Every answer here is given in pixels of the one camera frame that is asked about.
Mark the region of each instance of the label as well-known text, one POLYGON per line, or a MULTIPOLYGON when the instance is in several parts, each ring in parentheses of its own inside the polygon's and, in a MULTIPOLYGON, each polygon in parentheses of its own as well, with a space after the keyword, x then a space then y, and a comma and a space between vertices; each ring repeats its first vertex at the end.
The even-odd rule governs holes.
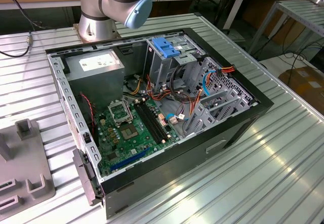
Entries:
POLYGON ((310 81, 309 84, 314 88, 321 88, 320 84, 316 81, 310 81))
POLYGON ((302 77, 309 77, 309 74, 306 71, 297 71, 298 74, 300 74, 302 77))
POLYGON ((79 63, 83 71, 89 71, 92 69, 115 65, 116 61, 110 54, 103 54, 91 58, 80 59, 79 63))

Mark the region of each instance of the gray plastic clip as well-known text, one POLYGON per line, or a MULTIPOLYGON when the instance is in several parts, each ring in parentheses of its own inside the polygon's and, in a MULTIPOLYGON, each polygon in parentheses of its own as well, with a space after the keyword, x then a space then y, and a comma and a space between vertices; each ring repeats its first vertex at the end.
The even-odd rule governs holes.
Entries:
POLYGON ((0 182, 0 195, 8 193, 20 187, 20 183, 16 179, 10 179, 5 182, 0 182))
POLYGON ((40 182, 31 183, 29 179, 26 179, 27 192, 33 196, 34 199, 47 194, 49 191, 49 183, 40 175, 40 182))
POLYGON ((18 195, 2 200, 0 202, 0 214, 6 213, 12 209, 15 209, 23 204, 23 199, 18 195))
POLYGON ((15 122, 15 125, 17 128, 17 134, 21 140, 26 140, 34 136, 34 129, 29 119, 17 121, 15 122))
POLYGON ((0 134, 0 156, 2 156, 6 162, 12 159, 10 148, 7 146, 5 137, 2 134, 0 134))

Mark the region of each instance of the aluminum table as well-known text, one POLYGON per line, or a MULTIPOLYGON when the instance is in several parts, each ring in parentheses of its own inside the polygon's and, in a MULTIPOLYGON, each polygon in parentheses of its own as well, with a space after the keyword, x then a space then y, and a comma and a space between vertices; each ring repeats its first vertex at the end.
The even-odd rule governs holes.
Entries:
POLYGON ((269 37, 276 34, 288 16, 310 29, 305 42, 310 38, 312 31, 324 37, 324 7, 316 5, 309 0, 277 1, 273 4, 257 33, 254 35, 252 45, 249 48, 250 54, 278 10, 282 11, 283 15, 269 37))
MULTIPOLYGON (((205 18, 152 18, 122 37, 191 27, 273 102, 243 137, 204 164, 117 214, 109 223, 320 223, 324 218, 323 116, 260 66, 205 18)), ((0 50, 21 53, 27 34, 0 36, 0 50)), ((0 127, 36 119, 56 195, 5 223, 106 223, 88 205, 72 161, 75 145, 44 49, 80 44, 73 28, 33 34, 18 59, 0 57, 0 127)))

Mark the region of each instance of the yellow cable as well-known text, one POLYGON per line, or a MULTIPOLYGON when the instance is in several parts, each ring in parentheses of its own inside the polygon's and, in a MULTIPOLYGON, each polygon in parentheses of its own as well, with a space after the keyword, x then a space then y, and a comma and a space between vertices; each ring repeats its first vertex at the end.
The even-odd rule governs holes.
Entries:
POLYGON ((141 81, 142 81, 142 79, 139 79, 139 80, 138 80, 138 84, 137 84, 137 88, 136 88, 136 90, 133 91, 133 92, 131 92, 130 94, 135 95, 135 94, 139 91, 141 81))

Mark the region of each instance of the metal rack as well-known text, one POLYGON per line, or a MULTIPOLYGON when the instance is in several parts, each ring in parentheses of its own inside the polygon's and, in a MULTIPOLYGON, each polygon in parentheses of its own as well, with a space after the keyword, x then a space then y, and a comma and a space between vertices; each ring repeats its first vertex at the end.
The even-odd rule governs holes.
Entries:
MULTIPOLYGON (((191 27, 273 102, 237 144, 114 216, 110 223, 320 223, 324 218, 324 117, 203 17, 149 19, 122 37, 191 27)), ((0 36, 19 54, 26 33, 0 36)), ((36 32, 29 55, 0 57, 0 127, 36 119, 56 195, 5 223, 106 223, 89 206, 72 161, 75 149, 44 50, 80 44, 73 28, 36 32)))
POLYGON ((324 7, 316 5, 309 0, 277 1, 273 4, 257 33, 254 35, 252 45, 248 51, 249 54, 251 54, 257 45, 265 28, 278 10, 282 11, 284 15, 279 20, 270 37, 280 29, 288 16, 305 25, 311 31, 314 31, 320 36, 324 36, 324 7))

